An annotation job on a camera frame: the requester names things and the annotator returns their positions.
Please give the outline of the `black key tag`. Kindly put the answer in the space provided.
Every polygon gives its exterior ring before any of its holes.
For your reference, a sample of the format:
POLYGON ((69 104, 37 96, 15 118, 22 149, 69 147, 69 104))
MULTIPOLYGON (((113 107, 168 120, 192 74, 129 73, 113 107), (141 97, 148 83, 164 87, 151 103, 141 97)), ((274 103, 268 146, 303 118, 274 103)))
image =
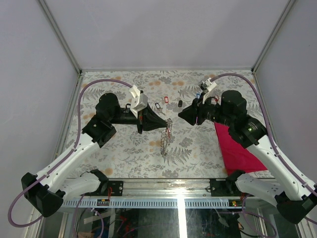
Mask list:
POLYGON ((155 108, 156 108, 156 112, 158 112, 159 114, 163 114, 162 107, 160 106, 159 103, 155 103, 155 108))

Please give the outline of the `black car key fob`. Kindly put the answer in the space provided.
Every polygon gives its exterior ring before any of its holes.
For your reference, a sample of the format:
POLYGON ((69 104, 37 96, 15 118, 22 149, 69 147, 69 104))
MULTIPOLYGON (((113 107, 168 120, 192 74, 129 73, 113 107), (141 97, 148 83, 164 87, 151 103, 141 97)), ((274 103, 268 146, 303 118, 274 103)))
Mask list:
POLYGON ((183 101, 182 101, 182 100, 179 100, 179 101, 178 101, 178 107, 179 107, 179 108, 183 107, 183 101))

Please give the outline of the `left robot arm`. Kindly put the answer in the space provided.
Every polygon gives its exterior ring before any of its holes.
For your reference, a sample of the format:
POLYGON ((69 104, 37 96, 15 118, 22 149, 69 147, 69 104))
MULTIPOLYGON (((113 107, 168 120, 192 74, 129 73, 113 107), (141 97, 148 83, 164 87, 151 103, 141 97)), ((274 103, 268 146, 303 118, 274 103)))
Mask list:
POLYGON ((101 196, 108 192, 108 177, 98 169, 75 179, 69 175, 116 134, 114 124, 136 125, 138 133, 167 127, 167 122, 148 105, 144 94, 124 108, 115 94, 103 94, 96 105, 96 114, 83 127, 74 145, 35 175, 26 173, 21 179, 23 189, 29 188, 25 198, 43 217, 53 215, 65 201, 76 196, 87 193, 101 196))

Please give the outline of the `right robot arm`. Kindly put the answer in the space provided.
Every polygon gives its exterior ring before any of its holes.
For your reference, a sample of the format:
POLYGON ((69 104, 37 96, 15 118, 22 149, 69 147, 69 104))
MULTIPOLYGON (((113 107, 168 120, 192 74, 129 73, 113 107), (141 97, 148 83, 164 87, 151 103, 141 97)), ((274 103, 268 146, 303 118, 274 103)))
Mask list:
POLYGON ((246 107, 247 101, 240 92, 228 90, 216 104, 211 103, 211 99, 203 102, 202 98, 195 98, 178 116, 190 125, 201 125, 210 120, 227 126, 230 137, 257 157, 279 185, 237 170, 227 178, 226 191, 234 196, 240 192, 256 196, 276 207, 288 222, 298 224, 317 205, 314 195, 317 185, 289 159, 285 159, 285 163, 279 160, 278 156, 283 153, 273 148, 267 129, 258 119, 248 115, 246 107))

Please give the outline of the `large silver keyring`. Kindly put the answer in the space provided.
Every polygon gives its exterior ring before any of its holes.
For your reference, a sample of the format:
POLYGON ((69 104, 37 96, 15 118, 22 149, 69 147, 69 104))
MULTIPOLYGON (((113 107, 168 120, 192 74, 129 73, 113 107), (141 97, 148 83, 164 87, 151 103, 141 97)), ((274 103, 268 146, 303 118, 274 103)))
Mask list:
POLYGON ((170 144, 171 131, 172 131, 172 119, 168 118, 166 120, 167 127, 161 133, 160 138, 160 153, 162 156, 166 156, 168 153, 168 146, 170 144))

